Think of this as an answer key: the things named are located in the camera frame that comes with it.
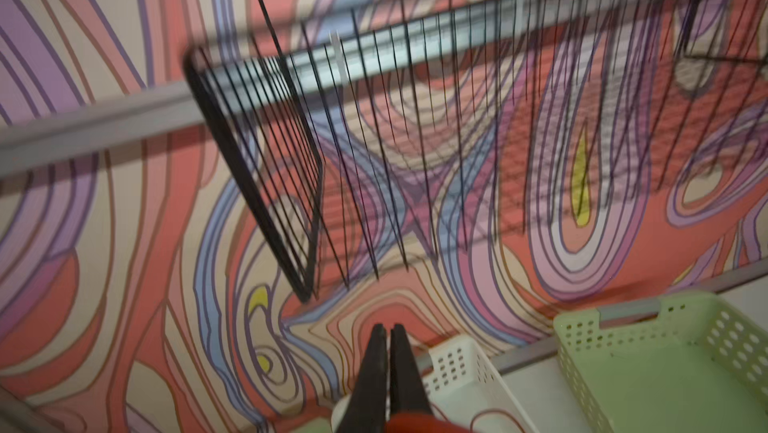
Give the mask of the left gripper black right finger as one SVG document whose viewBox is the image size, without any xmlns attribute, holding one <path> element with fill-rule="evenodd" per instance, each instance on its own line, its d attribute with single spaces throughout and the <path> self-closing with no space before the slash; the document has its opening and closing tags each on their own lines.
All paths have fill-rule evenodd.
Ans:
<svg viewBox="0 0 768 433">
<path fill-rule="evenodd" d="M 390 330 L 390 417 L 400 413 L 431 416 L 432 409 L 402 324 Z"/>
</svg>

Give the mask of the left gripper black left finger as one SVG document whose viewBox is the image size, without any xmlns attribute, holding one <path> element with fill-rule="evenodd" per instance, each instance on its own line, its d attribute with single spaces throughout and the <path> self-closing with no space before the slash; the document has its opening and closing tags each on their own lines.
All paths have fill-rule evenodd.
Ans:
<svg viewBox="0 0 768 433">
<path fill-rule="evenodd" d="M 388 396 L 387 332 L 375 324 L 337 432 L 383 432 Z"/>
</svg>

